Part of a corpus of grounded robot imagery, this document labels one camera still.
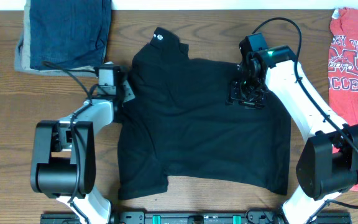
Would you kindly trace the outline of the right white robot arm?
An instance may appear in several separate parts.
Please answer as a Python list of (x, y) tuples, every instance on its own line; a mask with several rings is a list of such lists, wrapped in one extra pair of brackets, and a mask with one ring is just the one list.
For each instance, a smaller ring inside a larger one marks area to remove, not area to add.
[(358, 124), (349, 125), (320, 96), (307, 79), (298, 55), (289, 46), (239, 47), (243, 76), (232, 82), (228, 102), (264, 108), (272, 92), (294, 120), (304, 140), (296, 165), (299, 186), (273, 216), (274, 223), (314, 223), (322, 210), (358, 184)]

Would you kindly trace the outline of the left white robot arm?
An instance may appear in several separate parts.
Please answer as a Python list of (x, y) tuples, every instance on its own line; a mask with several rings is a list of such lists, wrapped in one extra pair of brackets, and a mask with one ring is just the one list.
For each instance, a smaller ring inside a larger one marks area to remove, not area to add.
[(65, 204), (74, 217), (67, 223), (117, 223), (112, 203), (96, 180), (95, 136), (123, 103), (135, 95), (127, 80), (99, 82), (97, 94), (59, 120), (42, 120), (35, 127), (30, 186)]

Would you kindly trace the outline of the black t-shirt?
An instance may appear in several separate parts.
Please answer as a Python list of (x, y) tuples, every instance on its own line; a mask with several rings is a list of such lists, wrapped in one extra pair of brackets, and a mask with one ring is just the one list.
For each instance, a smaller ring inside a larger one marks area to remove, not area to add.
[(264, 108), (226, 103), (235, 63), (189, 58), (189, 46), (158, 27), (134, 56), (134, 99), (117, 119), (121, 200), (168, 189), (171, 176), (220, 179), (285, 195), (291, 118), (273, 94)]

